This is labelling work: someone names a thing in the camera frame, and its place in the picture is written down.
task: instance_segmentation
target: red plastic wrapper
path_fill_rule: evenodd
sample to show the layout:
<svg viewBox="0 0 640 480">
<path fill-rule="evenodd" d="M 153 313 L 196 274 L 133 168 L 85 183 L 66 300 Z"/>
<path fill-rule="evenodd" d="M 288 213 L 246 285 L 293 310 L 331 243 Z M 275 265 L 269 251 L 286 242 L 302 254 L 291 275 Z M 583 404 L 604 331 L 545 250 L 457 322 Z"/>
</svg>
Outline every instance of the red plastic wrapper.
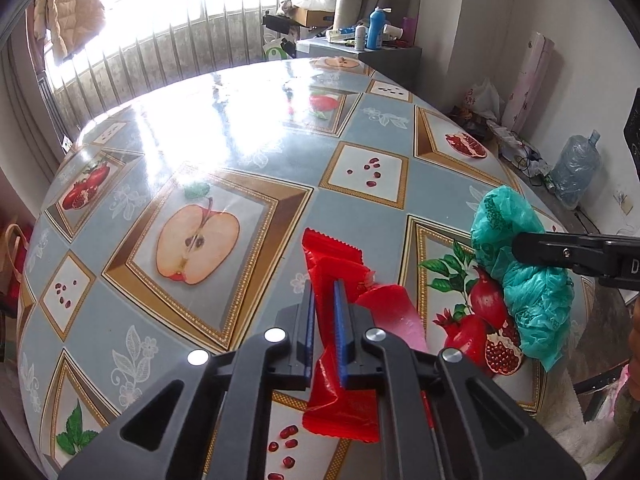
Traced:
<svg viewBox="0 0 640 480">
<path fill-rule="evenodd" d="M 342 279 L 350 303 L 371 310 L 376 326 L 425 352 L 422 320 L 400 285 L 375 285 L 362 251 L 339 240 L 305 230 L 302 237 L 309 279 L 316 294 L 318 330 L 324 352 L 316 363 L 302 425 L 312 433 L 376 442 L 378 407 L 374 391 L 340 386 L 334 334 L 334 282 Z"/>
</svg>

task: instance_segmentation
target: table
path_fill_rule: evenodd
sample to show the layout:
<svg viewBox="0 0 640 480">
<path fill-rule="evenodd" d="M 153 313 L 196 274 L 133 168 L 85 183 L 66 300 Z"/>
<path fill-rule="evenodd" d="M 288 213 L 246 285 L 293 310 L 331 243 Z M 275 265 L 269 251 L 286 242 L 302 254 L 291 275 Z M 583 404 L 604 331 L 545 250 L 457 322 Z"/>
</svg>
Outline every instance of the table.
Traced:
<svg viewBox="0 0 640 480">
<path fill-rule="evenodd" d="M 383 46 L 379 50 L 356 50 L 341 43 L 329 43 L 326 38 L 308 38 L 296 42 L 297 58 L 343 56 L 357 59 L 409 91 L 415 89 L 421 55 L 422 48 L 415 45 L 406 48 Z"/>
<path fill-rule="evenodd" d="M 418 263 L 453 258 L 452 269 L 462 261 L 466 280 L 476 277 L 468 231 L 484 193 L 501 185 L 547 230 L 563 230 L 457 125 L 343 57 L 203 75 L 98 118 L 47 193 L 20 294 L 22 400 L 47 474 L 192 349 L 234 349 L 299 302 L 306 228 L 361 249 L 377 282 L 404 285 L 437 351 L 446 332 L 432 321 L 466 294 L 428 287 L 443 274 Z M 593 304 L 593 283 L 573 279 L 570 349 Z M 538 362 L 495 380 L 539 410 Z M 271 437 L 296 424 L 300 444 L 269 453 L 266 473 L 378 478 L 374 445 L 302 428 L 307 398 L 274 395 Z M 283 469 L 286 452 L 295 468 Z"/>
</svg>

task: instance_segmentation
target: silver screw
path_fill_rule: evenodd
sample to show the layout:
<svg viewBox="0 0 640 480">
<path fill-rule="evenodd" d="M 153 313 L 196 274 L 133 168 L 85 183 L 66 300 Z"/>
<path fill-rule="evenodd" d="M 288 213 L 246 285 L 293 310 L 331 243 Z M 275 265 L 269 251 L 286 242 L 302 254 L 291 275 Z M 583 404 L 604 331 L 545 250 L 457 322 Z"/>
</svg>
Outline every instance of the silver screw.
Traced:
<svg viewBox="0 0 640 480">
<path fill-rule="evenodd" d="M 270 328 L 264 333 L 264 338 L 269 343 L 278 343 L 286 338 L 287 333 L 281 328 Z"/>
<path fill-rule="evenodd" d="M 369 328 L 364 333 L 364 337 L 369 341 L 382 341 L 386 337 L 386 332 L 381 328 Z"/>
<path fill-rule="evenodd" d="M 457 348 L 445 348 L 442 351 L 442 358 L 447 363 L 459 363 L 462 361 L 462 352 Z"/>
</svg>

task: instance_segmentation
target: plastic water bottle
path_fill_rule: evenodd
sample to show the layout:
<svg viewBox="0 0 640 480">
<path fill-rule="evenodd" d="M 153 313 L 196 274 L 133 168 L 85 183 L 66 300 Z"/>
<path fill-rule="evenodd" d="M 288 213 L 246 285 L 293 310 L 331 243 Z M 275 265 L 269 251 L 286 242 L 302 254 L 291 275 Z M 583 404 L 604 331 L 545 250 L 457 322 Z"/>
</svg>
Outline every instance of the plastic water bottle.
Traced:
<svg viewBox="0 0 640 480">
<path fill-rule="evenodd" d="M 558 163 L 551 170 L 556 196 L 567 209 L 574 209 L 591 183 L 602 161 L 596 149 L 600 134 L 594 130 L 589 139 L 574 135 L 564 145 Z"/>
<path fill-rule="evenodd" d="M 385 12 L 391 12 L 391 9 L 382 9 L 376 7 L 369 16 L 369 34 L 367 35 L 367 48 L 371 50 L 379 50 L 382 48 L 382 28 L 385 26 Z"/>
</svg>

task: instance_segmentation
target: white floral pattern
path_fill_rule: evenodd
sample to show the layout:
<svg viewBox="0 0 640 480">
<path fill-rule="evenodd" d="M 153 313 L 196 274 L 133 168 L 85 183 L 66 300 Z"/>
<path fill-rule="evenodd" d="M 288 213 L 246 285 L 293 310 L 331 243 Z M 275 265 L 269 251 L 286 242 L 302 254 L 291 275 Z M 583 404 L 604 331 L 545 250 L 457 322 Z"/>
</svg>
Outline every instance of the white floral pattern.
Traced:
<svg viewBox="0 0 640 480">
<path fill-rule="evenodd" d="M 566 356 L 570 359 L 571 355 L 574 353 L 574 350 L 578 346 L 580 342 L 580 338 L 582 337 L 582 333 L 584 332 L 584 326 L 578 323 L 575 319 L 571 320 L 571 325 L 569 328 L 569 335 L 564 343 L 564 352 Z"/>
<path fill-rule="evenodd" d="M 380 110 L 375 108 L 364 108 L 362 110 L 369 116 L 370 121 L 378 121 L 383 126 L 387 126 L 389 123 L 393 124 L 393 126 L 397 128 L 402 128 L 406 130 L 406 125 L 409 122 L 409 119 L 404 117 L 398 117 L 393 114 L 383 114 Z"/>
<path fill-rule="evenodd" d="M 134 325 L 131 325 L 127 330 L 125 345 L 127 346 L 129 357 L 119 354 L 115 350 L 111 351 L 113 362 L 116 365 L 111 371 L 111 383 L 120 387 L 118 402 L 123 408 L 127 409 L 142 395 L 142 390 L 140 390 L 138 384 L 145 382 L 149 378 L 151 374 L 151 359 L 158 353 L 158 346 L 156 346 L 156 339 L 153 337 L 146 336 L 144 341 L 140 341 L 140 336 Z M 125 381 L 124 384 L 121 384 L 122 380 L 118 373 L 122 374 Z"/>
<path fill-rule="evenodd" d="M 322 72 L 315 75 L 314 79 L 318 83 L 322 83 L 322 86 L 328 86 L 329 88 L 340 87 L 340 73 L 338 72 Z"/>
<path fill-rule="evenodd" d="M 269 142 L 254 152 L 245 155 L 240 163 L 244 166 L 248 166 L 250 164 L 255 164 L 258 168 L 264 168 L 268 162 L 269 157 L 266 155 L 267 153 L 282 153 L 282 142 L 280 139 L 277 139 L 273 142 Z"/>
<path fill-rule="evenodd" d="M 20 377 L 24 383 L 24 389 L 29 393 L 29 400 L 31 401 L 31 407 L 36 413 L 40 413 L 42 405 L 40 403 L 40 396 L 38 395 L 38 388 L 40 383 L 35 376 L 35 367 L 33 363 L 29 366 L 27 361 L 27 355 L 23 352 L 22 359 L 20 360 Z"/>
<path fill-rule="evenodd" d="M 482 200 L 482 197 L 485 196 L 485 193 L 483 193 L 482 191 L 478 191 L 473 186 L 469 186 L 469 193 L 471 193 L 471 196 L 475 198 L 476 201 L 467 202 L 466 204 L 474 211 L 478 211 L 478 208 L 480 207 L 480 201 Z"/>
<path fill-rule="evenodd" d="M 120 213 L 125 220 L 131 220 L 137 207 L 146 202 L 146 195 L 140 195 L 132 191 L 129 184 L 123 184 L 113 192 L 113 203 L 109 210 L 113 211 L 111 218 L 116 218 Z"/>
<path fill-rule="evenodd" d="M 49 236 L 49 228 L 45 227 L 40 233 L 40 240 L 37 244 L 31 244 L 29 250 L 29 258 L 27 259 L 27 270 L 31 272 L 36 264 L 36 258 L 42 258 L 43 250 L 47 246 L 47 237 Z"/>
<path fill-rule="evenodd" d="M 76 174 L 76 169 L 73 164 L 67 164 L 60 173 L 58 173 L 58 181 L 60 184 L 66 184 L 74 174 Z"/>
<path fill-rule="evenodd" d="M 296 277 L 289 282 L 293 287 L 293 293 L 302 294 L 305 290 L 306 280 L 308 279 L 309 279 L 308 272 L 306 272 L 305 274 L 302 274 L 302 272 L 296 272 Z"/>
</svg>

